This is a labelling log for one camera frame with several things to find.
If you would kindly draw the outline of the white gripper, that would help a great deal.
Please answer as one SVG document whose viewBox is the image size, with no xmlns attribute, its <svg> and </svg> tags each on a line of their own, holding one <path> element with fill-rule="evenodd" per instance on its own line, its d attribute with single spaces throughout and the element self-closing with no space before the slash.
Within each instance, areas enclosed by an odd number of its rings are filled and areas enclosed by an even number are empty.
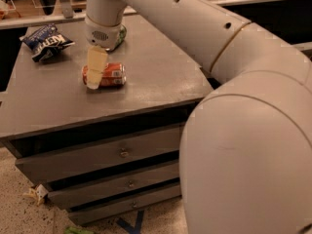
<svg viewBox="0 0 312 234">
<path fill-rule="evenodd" d="M 87 56 L 87 87 L 96 90 L 99 87 L 106 67 L 108 53 L 114 51 L 114 46 L 121 28 L 123 17 L 101 16 L 85 18 L 85 34 L 92 45 Z"/>
</svg>

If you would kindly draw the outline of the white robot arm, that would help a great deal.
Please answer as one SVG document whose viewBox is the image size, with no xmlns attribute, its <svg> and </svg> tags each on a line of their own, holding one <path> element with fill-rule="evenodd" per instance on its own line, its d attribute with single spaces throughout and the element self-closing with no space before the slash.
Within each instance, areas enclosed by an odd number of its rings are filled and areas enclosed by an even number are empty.
<svg viewBox="0 0 312 234">
<path fill-rule="evenodd" d="M 190 114 L 179 174 L 189 234 L 311 234 L 310 59 L 207 0 L 87 0 L 115 45 L 131 7 L 218 82 Z"/>
</svg>

